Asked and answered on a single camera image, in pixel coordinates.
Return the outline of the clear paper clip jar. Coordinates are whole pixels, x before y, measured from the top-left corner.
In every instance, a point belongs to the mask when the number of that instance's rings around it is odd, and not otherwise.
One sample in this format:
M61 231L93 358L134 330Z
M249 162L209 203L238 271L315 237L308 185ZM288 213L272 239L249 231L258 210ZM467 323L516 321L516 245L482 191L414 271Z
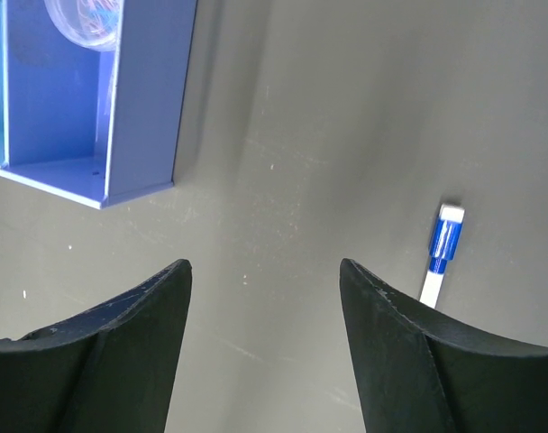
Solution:
M59 32L76 45L93 51L114 51L119 42L123 1L45 0Z

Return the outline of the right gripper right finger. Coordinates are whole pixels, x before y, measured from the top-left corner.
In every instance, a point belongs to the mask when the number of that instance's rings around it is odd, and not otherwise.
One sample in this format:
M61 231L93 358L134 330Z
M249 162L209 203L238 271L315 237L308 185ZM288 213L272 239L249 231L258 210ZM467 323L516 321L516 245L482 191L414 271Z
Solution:
M369 432L548 432L548 347L451 318L359 263L342 312Z

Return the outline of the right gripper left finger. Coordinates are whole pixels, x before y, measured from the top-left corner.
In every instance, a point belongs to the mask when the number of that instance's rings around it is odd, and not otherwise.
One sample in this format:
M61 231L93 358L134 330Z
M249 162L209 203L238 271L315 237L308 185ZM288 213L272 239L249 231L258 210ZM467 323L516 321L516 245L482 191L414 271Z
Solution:
M0 432L162 432L187 323L178 260L76 316L0 339Z

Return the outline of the blue white marker pen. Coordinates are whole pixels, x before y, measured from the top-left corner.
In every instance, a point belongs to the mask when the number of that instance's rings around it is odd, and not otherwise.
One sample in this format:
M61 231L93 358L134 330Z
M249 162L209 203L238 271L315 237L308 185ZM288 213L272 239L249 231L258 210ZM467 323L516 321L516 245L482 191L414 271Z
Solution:
M452 261L461 236L465 210L441 204L429 246L429 263L419 301L430 308L436 306L448 262Z

